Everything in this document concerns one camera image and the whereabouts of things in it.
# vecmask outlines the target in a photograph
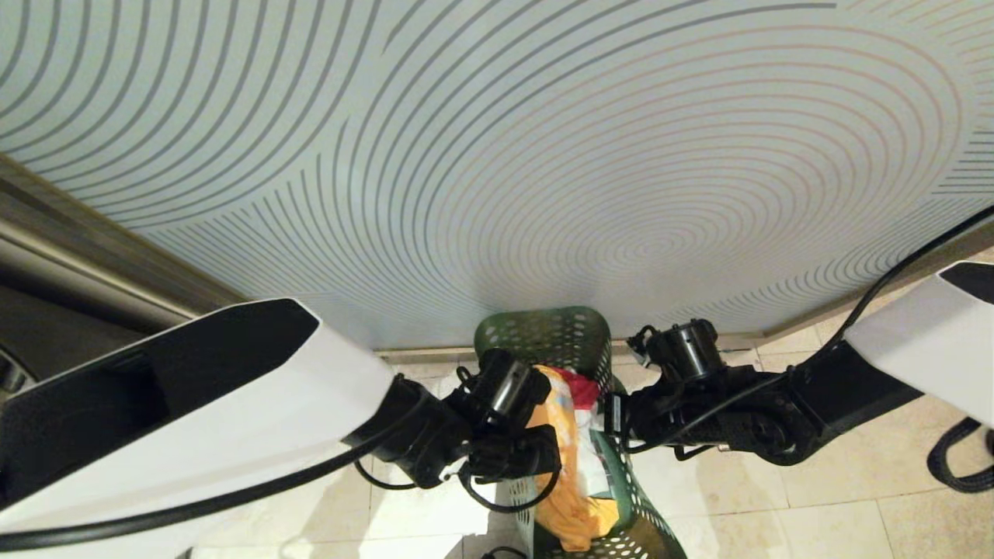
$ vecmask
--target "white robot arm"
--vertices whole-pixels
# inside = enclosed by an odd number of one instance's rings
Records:
[[[656,385],[605,402],[623,418],[606,428],[644,441],[631,452],[727,444],[796,464],[920,391],[994,425],[992,265],[949,267],[785,374],[724,365],[715,337],[695,320],[629,339],[661,370]],[[293,299],[232,306],[142,340],[7,402],[0,551],[173,558],[232,508],[369,453],[425,488],[456,462],[471,494],[471,478],[555,479],[555,432],[525,429],[548,381],[506,351],[481,357],[481,373],[460,375],[438,400]],[[315,465],[339,441],[352,450]],[[961,490],[994,468],[978,475]],[[494,509],[530,506],[554,484]]]

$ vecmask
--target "green plastic basket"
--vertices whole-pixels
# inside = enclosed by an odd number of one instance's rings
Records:
[[[477,355],[492,347],[504,348],[518,359],[553,367],[572,367],[597,382],[600,395],[624,387],[611,375],[610,330],[596,310],[569,306],[550,310],[504,312],[480,322],[473,345]],[[606,536],[594,540],[589,551],[568,553],[559,539],[535,523],[535,510],[517,514],[518,529],[533,558],[577,559],[686,559],[673,531],[653,508],[632,472],[631,461],[620,451],[620,440],[591,432],[607,470],[611,496],[619,518]],[[528,502],[537,495],[533,478],[508,482],[511,501]]]

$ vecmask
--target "white floor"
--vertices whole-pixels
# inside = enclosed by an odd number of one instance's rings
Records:
[[[783,370],[819,347],[839,320],[729,354],[730,361]],[[621,361],[614,373],[629,390],[652,381],[650,372]],[[447,392],[453,368],[401,370]],[[799,466],[714,451],[678,463],[658,449],[637,455],[635,469],[691,559],[991,559],[994,492],[956,493],[925,468],[928,450],[962,417],[922,397]],[[990,466],[981,433],[954,448],[951,463],[960,474]],[[382,464],[373,468],[403,479]],[[478,559],[497,545],[521,547],[512,520],[488,513],[454,481],[431,491],[391,492],[349,470],[251,506],[204,537],[194,557]]]

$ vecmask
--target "concentric line pattern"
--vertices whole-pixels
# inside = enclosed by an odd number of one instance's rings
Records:
[[[994,201],[985,0],[32,2],[0,151],[377,347],[758,331]]]

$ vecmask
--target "yellow bag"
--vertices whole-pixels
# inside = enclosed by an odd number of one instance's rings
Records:
[[[617,522],[617,503],[611,499],[595,499],[580,494],[577,420],[570,386],[555,369],[542,365],[536,368],[549,377],[552,392],[545,404],[535,408],[528,427],[549,424],[556,428],[563,463],[556,487],[536,507],[536,520],[560,538],[564,550],[587,551],[591,539],[606,535]],[[539,475],[536,481],[538,491],[545,488],[551,478],[549,473]]]

